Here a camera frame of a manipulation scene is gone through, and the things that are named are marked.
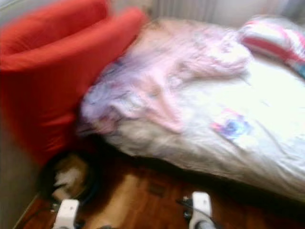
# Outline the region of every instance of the white bedsheet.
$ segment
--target white bedsheet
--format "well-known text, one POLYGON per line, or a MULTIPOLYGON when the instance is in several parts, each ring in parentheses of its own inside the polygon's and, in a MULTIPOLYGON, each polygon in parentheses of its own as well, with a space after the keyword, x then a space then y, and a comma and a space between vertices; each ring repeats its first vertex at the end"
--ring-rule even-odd
POLYGON ((305 80, 281 63, 254 57, 247 75, 191 82, 180 90, 182 134, 129 120, 107 141, 131 156, 159 158, 305 201, 305 80), (254 120, 256 142, 237 146, 210 128, 222 107, 254 120))

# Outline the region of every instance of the red armchair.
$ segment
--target red armchair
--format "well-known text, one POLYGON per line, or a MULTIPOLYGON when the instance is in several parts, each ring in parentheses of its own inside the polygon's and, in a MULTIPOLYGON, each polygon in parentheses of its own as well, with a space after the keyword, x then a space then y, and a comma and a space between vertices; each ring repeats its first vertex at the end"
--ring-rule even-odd
POLYGON ((1 110, 36 161, 71 144, 81 98, 145 22, 136 8, 111 16, 106 0, 66 0, 2 30, 1 110))

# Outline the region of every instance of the bed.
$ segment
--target bed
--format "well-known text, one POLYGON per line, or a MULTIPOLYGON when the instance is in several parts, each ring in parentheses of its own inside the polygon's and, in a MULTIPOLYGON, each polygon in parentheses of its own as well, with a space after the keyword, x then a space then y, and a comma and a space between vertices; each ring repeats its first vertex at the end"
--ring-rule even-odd
MULTIPOLYGON (((160 25, 180 28, 184 23, 190 22, 155 21, 144 29, 132 49, 145 40, 147 32, 162 36, 160 25)), ((279 61, 259 54, 254 54, 246 66, 246 72, 234 77, 195 78, 178 87, 175 102, 180 131, 140 115, 120 116, 115 128, 105 131, 103 127, 112 120, 88 117, 88 109, 91 114, 98 109, 100 100, 96 97, 101 98, 93 86, 82 102, 79 132, 99 133, 130 156, 157 158, 182 169, 236 180, 305 202, 305 80, 279 61), (211 128, 227 108, 249 118, 251 138, 236 144, 211 128)))

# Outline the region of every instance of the wooden floor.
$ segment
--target wooden floor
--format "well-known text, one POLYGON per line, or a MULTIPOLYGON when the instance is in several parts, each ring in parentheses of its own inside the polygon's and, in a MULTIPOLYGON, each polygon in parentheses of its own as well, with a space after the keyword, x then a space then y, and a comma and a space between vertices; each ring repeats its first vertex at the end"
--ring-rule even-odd
MULTIPOLYGON (((188 228, 183 208, 175 200, 206 189, 155 170, 134 167, 123 159, 108 160, 101 165, 104 174, 102 188, 96 198, 79 211, 78 218, 86 221, 84 229, 98 229, 107 224, 119 229, 188 228)), ((292 219, 243 205, 211 190, 208 193, 212 200, 213 219, 223 229, 305 229, 304 224, 292 219)), ((25 219, 46 206, 46 201, 36 199, 25 219)), ((54 214, 43 212, 24 228, 50 229, 54 217, 54 214)))

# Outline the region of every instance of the pink clothing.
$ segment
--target pink clothing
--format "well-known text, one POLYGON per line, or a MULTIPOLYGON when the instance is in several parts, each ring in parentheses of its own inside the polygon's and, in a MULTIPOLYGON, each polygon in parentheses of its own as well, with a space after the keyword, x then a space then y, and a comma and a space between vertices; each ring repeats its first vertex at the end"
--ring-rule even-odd
POLYGON ((122 118, 147 118, 179 133, 175 90, 195 77, 240 74, 250 58, 234 31, 187 21, 151 23, 85 96, 82 117, 102 134, 115 131, 122 118))

